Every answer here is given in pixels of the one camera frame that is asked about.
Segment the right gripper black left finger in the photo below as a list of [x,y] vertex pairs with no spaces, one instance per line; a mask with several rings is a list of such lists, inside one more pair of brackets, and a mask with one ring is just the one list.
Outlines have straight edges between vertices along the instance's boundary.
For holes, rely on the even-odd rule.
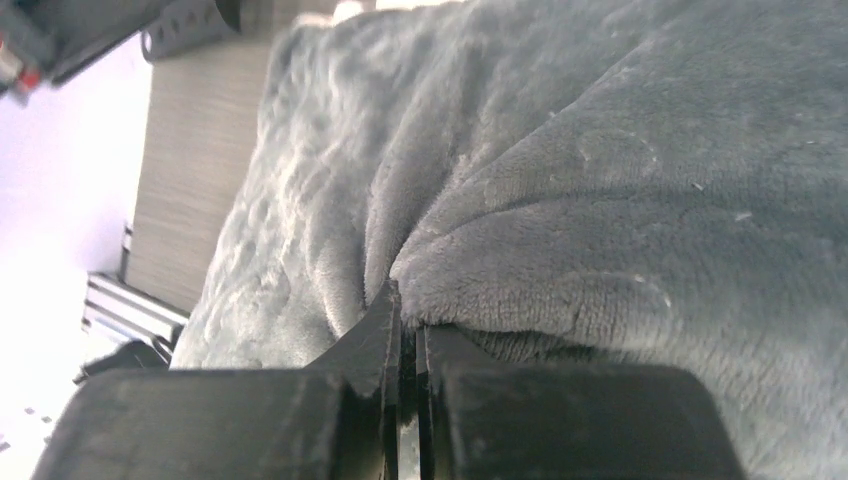
[[72,398],[37,479],[394,479],[395,282],[301,369],[123,370]]

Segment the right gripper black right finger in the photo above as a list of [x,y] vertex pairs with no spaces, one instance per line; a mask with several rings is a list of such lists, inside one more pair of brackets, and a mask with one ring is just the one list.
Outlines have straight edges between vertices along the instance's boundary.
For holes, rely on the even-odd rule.
[[510,364],[416,335],[426,479],[741,479],[707,389],[664,366]]

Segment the cream ruffled pillowcase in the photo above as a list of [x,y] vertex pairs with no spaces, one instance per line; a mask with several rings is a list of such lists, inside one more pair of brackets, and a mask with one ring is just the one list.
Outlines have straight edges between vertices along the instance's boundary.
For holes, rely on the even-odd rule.
[[847,5],[306,19],[176,369],[302,367],[387,279],[504,360],[674,365],[753,479],[847,475]]

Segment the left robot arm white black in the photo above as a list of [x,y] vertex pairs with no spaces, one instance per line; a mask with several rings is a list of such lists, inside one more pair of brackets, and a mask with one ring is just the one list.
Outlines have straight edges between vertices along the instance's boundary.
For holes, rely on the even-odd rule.
[[242,32],[229,0],[43,0],[1,3],[1,96],[26,103],[138,36],[153,63]]

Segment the aluminium frame rail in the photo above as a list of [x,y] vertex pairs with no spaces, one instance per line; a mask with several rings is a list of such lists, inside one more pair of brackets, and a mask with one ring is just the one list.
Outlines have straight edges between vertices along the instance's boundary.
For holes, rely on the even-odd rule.
[[126,224],[118,269],[87,273],[81,327],[116,344],[140,342],[169,364],[188,313],[126,282],[132,239],[133,227]]

